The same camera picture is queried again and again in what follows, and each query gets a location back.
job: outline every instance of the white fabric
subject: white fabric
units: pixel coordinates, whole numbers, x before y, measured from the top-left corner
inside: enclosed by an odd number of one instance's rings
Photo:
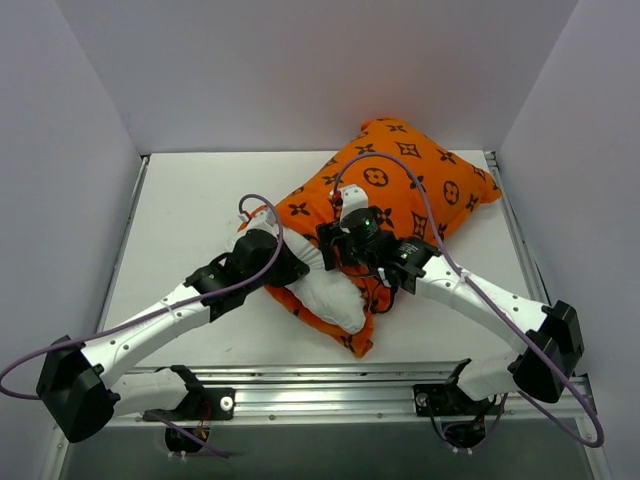
[[[231,251],[245,233],[246,230],[242,230],[230,239],[227,249]],[[286,288],[323,321],[350,334],[362,330],[365,323],[364,299],[358,287],[341,271],[326,271],[320,250],[299,233],[285,227],[284,242],[310,268],[307,275]]]

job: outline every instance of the orange pillow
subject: orange pillow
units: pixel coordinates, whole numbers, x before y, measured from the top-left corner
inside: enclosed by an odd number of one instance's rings
[[[493,202],[501,195],[488,172],[448,152],[402,120],[380,118],[364,123],[351,143],[276,206],[283,224],[317,247],[316,226],[340,217],[340,209],[329,201],[337,173],[346,162],[365,152],[384,152],[409,166],[426,189],[442,237],[451,235],[481,203]],[[418,188],[402,167],[382,157],[368,157],[345,172],[341,185],[350,184],[365,189],[369,205],[376,207],[381,228],[392,230],[397,238],[416,236],[435,244]],[[358,269],[348,271],[363,273]],[[362,357],[373,346],[373,313],[388,311],[395,292],[376,278],[350,279],[362,292],[366,309],[365,326],[353,335],[316,317],[286,288],[267,290],[302,321]]]

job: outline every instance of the orange fabric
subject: orange fabric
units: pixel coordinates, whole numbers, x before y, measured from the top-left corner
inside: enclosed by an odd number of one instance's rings
[[[286,227],[318,246],[316,226],[333,221],[340,210],[329,202],[336,174],[353,157],[364,152],[385,152],[403,160],[427,191],[440,235],[451,235],[481,203],[501,195],[491,175],[448,152],[402,120],[381,118],[366,122],[361,133],[276,207]],[[417,236],[435,243],[416,185],[392,161],[369,157],[352,165],[341,185],[357,184],[376,207],[377,223],[397,238]],[[269,293],[305,323],[331,335],[357,357],[373,346],[373,311],[390,307],[391,293],[375,278],[351,278],[366,300],[365,327],[350,335],[313,315],[286,288],[267,287]]]

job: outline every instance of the white wall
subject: white wall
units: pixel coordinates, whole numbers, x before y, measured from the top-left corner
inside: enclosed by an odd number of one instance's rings
[[[614,478],[640,457],[640,2],[581,0],[500,150],[552,295],[573,303]]]
[[[338,148],[397,115],[496,148],[576,0],[58,0],[143,153]]]
[[[0,365],[95,326],[140,164],[57,5],[0,15]],[[9,377],[34,392],[40,361]],[[0,397],[0,477],[37,478],[53,420]]]

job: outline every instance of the white table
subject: white table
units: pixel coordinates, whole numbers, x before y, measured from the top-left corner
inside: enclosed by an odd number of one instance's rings
[[[151,157],[105,327],[148,307],[222,252],[238,227],[237,202],[260,193],[278,202],[335,152],[179,153]],[[486,168],[481,151],[456,152]],[[518,295],[527,289],[499,202],[483,205],[447,239],[459,264]],[[376,317],[363,359],[288,313],[264,290],[213,324],[191,331],[141,366],[337,365],[449,362],[507,350],[502,340],[434,301],[399,294]]]

